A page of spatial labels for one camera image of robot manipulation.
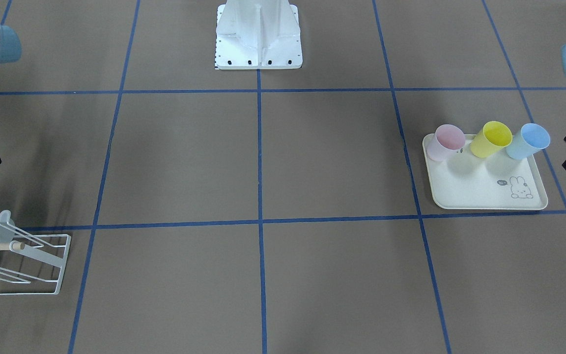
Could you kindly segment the yellow plastic cup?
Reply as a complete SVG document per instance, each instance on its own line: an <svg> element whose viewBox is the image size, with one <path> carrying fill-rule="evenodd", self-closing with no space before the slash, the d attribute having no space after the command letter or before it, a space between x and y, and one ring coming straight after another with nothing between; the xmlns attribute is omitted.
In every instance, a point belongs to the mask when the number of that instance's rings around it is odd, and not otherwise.
<svg viewBox="0 0 566 354"><path fill-rule="evenodd" d="M508 147L512 140L512 132L506 124L489 121L475 135L470 144L470 152L478 158L488 158Z"/></svg>

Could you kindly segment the pink plastic cup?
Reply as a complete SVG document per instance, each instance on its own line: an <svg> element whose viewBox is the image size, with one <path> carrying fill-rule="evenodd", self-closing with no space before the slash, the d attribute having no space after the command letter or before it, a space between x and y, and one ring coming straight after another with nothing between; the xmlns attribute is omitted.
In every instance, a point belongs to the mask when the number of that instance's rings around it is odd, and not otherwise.
<svg viewBox="0 0 566 354"><path fill-rule="evenodd" d="M427 157L442 162L454 157L466 144L464 132L452 124L440 125L427 144Z"/></svg>

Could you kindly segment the beige plastic tray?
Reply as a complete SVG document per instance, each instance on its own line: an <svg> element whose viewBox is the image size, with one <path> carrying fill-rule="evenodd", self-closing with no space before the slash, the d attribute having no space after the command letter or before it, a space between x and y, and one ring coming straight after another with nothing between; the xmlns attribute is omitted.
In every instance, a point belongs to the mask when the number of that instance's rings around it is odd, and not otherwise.
<svg viewBox="0 0 566 354"><path fill-rule="evenodd" d="M548 195L534 156L521 160L499 151L486 159L469 150L474 135L466 135L456 157L438 162L427 155L434 135L422 141L431 195L445 210L543 210Z"/></svg>

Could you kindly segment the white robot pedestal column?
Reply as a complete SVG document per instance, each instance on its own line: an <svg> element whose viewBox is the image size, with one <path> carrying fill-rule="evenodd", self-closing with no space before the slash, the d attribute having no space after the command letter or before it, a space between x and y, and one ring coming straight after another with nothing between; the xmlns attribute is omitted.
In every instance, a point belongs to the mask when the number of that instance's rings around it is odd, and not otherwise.
<svg viewBox="0 0 566 354"><path fill-rule="evenodd" d="M227 0L216 15L215 69L303 66L299 11L289 1Z"/></svg>

